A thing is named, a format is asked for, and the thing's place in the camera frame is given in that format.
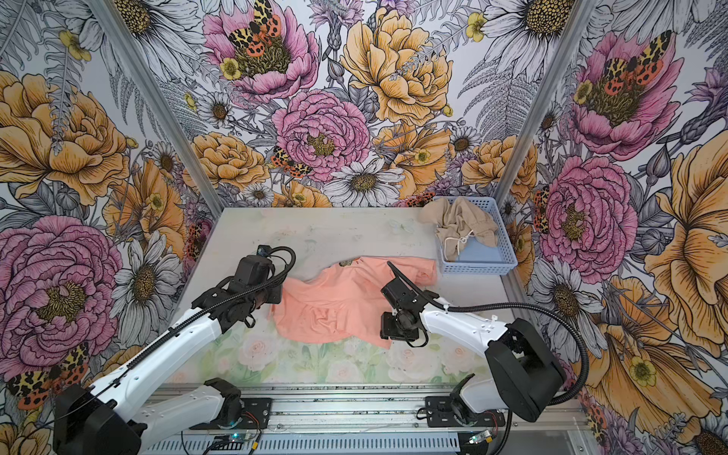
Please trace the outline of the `pink printed t-shirt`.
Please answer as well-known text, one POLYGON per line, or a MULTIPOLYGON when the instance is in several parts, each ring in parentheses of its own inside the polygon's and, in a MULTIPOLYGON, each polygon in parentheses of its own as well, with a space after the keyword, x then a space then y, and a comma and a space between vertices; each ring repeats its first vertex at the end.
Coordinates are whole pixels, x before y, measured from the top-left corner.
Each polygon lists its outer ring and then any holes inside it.
POLYGON ((417 286, 437 282, 436 263, 416 257, 360 257, 349 265, 327 267, 308 282, 288 279, 282 301, 271 310, 279 335, 309 344, 356 337, 390 349, 392 343, 380 335, 381 316, 392 310, 381 293, 394 279, 389 265, 417 286))

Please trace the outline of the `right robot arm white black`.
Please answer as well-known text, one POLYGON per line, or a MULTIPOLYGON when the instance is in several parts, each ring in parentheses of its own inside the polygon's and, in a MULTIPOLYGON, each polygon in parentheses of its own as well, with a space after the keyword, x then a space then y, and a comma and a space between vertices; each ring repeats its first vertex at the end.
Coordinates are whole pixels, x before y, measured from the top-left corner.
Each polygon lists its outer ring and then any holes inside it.
POLYGON ((461 425, 475 425, 480 415, 501 410, 535 422, 566 382, 543 338, 523 318, 484 318, 399 278, 385 284, 381 293, 392 307, 382 314, 383 339, 411 344, 439 335, 486 360, 489 377, 471 373, 449 395, 447 411, 461 425))

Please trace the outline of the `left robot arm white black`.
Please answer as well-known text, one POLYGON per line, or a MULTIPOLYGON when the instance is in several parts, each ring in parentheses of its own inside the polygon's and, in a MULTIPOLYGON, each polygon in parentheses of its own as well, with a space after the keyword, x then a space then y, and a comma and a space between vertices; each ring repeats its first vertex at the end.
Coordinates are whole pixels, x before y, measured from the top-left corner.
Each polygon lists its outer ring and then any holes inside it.
POLYGON ((68 387, 55 399, 53 451, 138 454, 198 425, 235 427, 244 415, 241 392, 220 378, 155 406, 147 401, 202 348, 238 323, 252 328, 257 309, 280 303, 282 285, 295 263, 291 248, 259 246, 130 360, 88 387, 68 387))

